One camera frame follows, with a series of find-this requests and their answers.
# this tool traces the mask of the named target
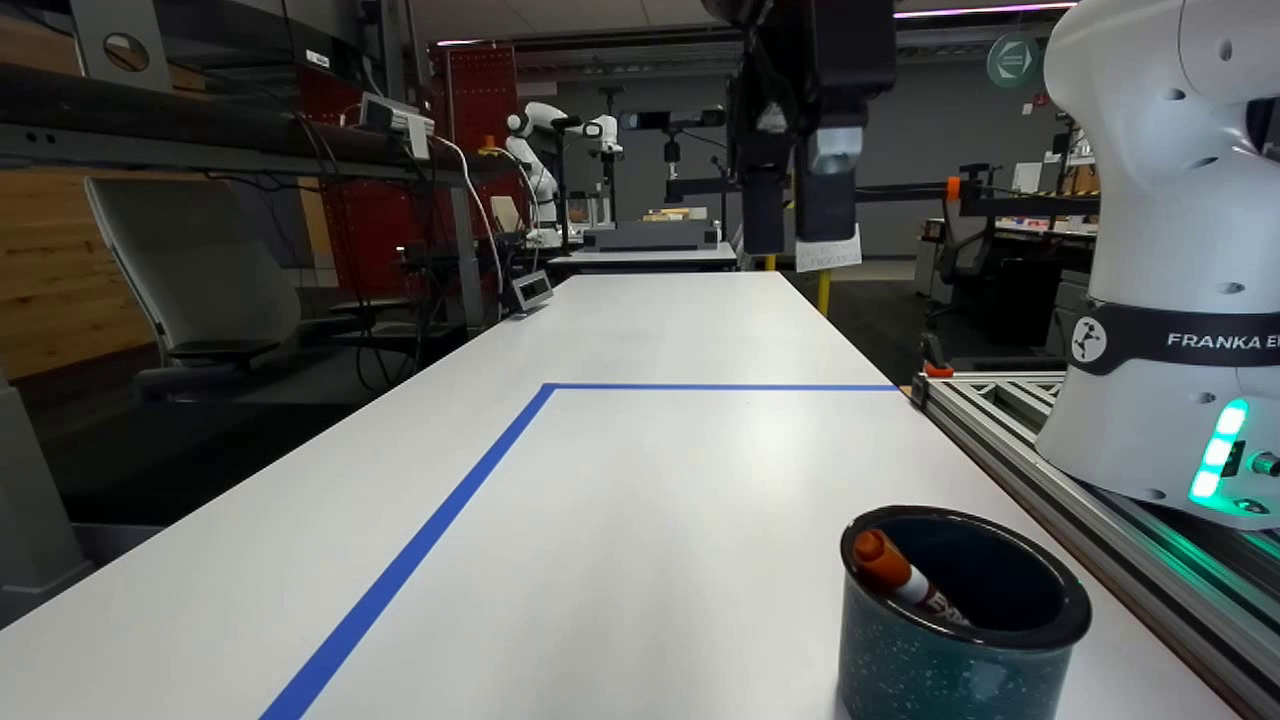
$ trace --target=cable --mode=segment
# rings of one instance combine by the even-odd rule
[[[476,184],[472,184],[467,154],[455,148],[449,138],[435,138],[435,139],[441,139],[446,148],[454,148],[455,163],[464,168],[467,198],[472,198],[472,206],[476,206],[476,213],[481,213],[481,226],[484,226],[484,236],[490,236],[496,295],[504,295],[504,291],[507,291],[507,271],[504,271],[504,261],[501,261],[496,232],[492,232],[492,226],[490,226],[484,202],[481,202],[481,193],[476,193]]]
[[[286,41],[288,41],[288,66],[301,61],[301,41],[297,41],[297,29],[291,29],[291,14],[288,14],[288,0],[282,0],[282,22],[286,22]]]
[[[335,187],[335,193],[342,193],[335,217],[342,217],[342,226],[345,226],[345,241],[342,241],[335,250],[342,250],[345,261],[350,261],[350,241],[357,236],[357,232],[354,232],[350,206],[345,206],[345,202],[350,202],[350,184],[345,184],[350,173],[345,173],[342,158],[333,154],[333,143],[312,130],[312,121],[301,117],[301,113],[297,113],[297,121],[301,121],[310,143],[317,148],[321,173],[323,173],[323,175],[335,175],[335,184],[342,184],[342,187]],[[366,295],[362,280],[354,280],[354,295],[357,295],[362,314],[378,318],[378,314],[370,309],[370,295]],[[357,380],[362,380],[366,390],[371,390],[370,378],[366,378],[366,359],[362,359],[366,353],[371,353],[383,385],[394,385],[394,371],[390,371],[383,353],[378,347],[371,326],[366,328],[366,342],[370,342],[370,347],[357,344]]]
[[[366,85],[370,85],[378,98],[390,98],[390,91],[378,85],[370,55],[366,55],[362,72],[366,72]]]

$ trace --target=wall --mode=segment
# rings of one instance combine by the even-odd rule
[[[77,72],[72,44],[0,18],[0,66]],[[41,378],[148,344],[77,173],[0,173],[0,371]]]
[[[718,82],[669,82],[669,85],[619,85],[618,113],[672,108],[678,117],[697,117],[725,99]],[[602,113],[603,98],[593,88],[561,88],[555,98],[567,113]],[[1019,117],[1019,91],[996,91],[981,66],[907,66],[893,98],[874,108],[869,158],[859,163],[859,184],[906,184],[939,180],[962,163],[1012,163],[1046,158],[1051,139],[1051,113]],[[630,158],[619,162],[619,217],[642,217],[666,198],[666,138],[630,134]],[[686,139],[686,175],[712,175],[712,158],[725,148]],[[573,187],[588,187],[595,168],[585,154],[573,162]],[[920,221],[938,206],[864,206],[864,250],[869,258],[918,258]]]

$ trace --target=workbench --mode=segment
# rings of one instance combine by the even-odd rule
[[[879,505],[1063,558],[787,280],[581,278],[13,625],[0,718],[837,720]],[[1070,568],[1061,718],[1228,718]]]
[[[576,250],[553,261],[555,278],[576,271],[733,271],[737,250],[733,244],[703,244],[703,250],[666,250],[666,252],[602,252]]]

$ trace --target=blue tape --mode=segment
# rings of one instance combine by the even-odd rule
[[[370,627],[394,608],[413,572],[431,558],[454,520],[472,505],[492,467],[515,448],[530,425],[548,407],[555,394],[895,394],[893,385],[546,385],[519,416],[490,444],[472,471],[446,495],[446,505],[413,531],[399,558],[370,585],[357,608],[321,640],[303,670],[265,709],[265,720],[303,718],[345,661],[362,649]]]
[[[519,416],[496,438],[496,444],[472,464],[472,471],[446,495],[446,505],[429,518],[424,527],[399,550],[399,558],[370,585],[357,608],[323,635],[323,643],[310,655],[310,664],[282,689],[282,698],[265,709],[265,720],[297,720],[303,718],[328,681],[345,670],[370,627],[383,618],[395,593],[413,580],[413,572],[431,558],[454,520],[467,510],[467,501],[484,490],[492,467],[513,453],[523,428],[546,411],[555,390],[542,390]]]

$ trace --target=pen holder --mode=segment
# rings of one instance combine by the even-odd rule
[[[874,593],[843,558],[841,702],[856,720],[1049,720],[1092,604],[1032,539],[949,510],[879,510],[843,527],[893,543],[971,621]]]

